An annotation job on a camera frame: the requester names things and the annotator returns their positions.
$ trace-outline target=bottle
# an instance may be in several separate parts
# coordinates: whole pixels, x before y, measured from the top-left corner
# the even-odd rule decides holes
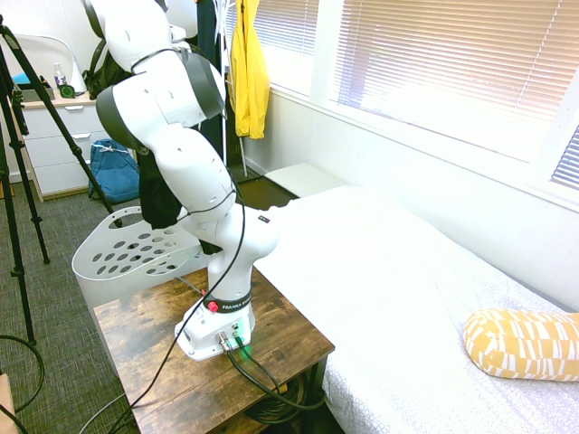
[[[59,61],[54,63],[54,82],[56,83],[57,88],[66,84],[66,77],[62,72],[61,63]]]

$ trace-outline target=patterned pillow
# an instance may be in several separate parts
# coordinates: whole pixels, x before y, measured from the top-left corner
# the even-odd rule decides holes
[[[464,326],[464,344],[496,377],[579,381],[579,314],[479,310]]]

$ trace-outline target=mattress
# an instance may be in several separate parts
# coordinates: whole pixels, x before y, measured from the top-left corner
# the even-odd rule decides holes
[[[323,387],[347,434],[579,432],[579,384],[488,376],[462,342],[475,310],[558,307],[383,193],[340,187],[273,216],[280,242],[255,265],[336,346]]]

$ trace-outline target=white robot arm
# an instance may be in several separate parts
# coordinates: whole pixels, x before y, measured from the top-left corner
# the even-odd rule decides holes
[[[222,113],[223,79],[205,58],[174,47],[165,11],[156,1],[85,0],[85,9],[112,57],[133,73],[99,94],[97,111],[103,127],[121,144],[140,154],[154,154],[161,175],[183,205],[183,227],[223,249],[208,266],[209,288],[221,281],[196,308],[177,342],[195,360],[222,351],[215,338],[220,332],[235,343],[232,334],[236,331],[249,343],[255,325],[252,265],[273,251],[278,230],[263,212],[246,209],[244,219],[221,158],[191,129]],[[176,326],[176,333],[182,325]]]

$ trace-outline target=window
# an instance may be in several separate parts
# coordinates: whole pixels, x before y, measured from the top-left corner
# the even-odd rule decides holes
[[[260,1],[254,24],[272,83],[309,95],[317,19],[318,0]],[[227,14],[228,35],[235,21],[233,5]]]
[[[529,162],[579,66],[579,2],[344,0],[331,99]]]
[[[579,189],[579,127],[571,137],[551,181]]]

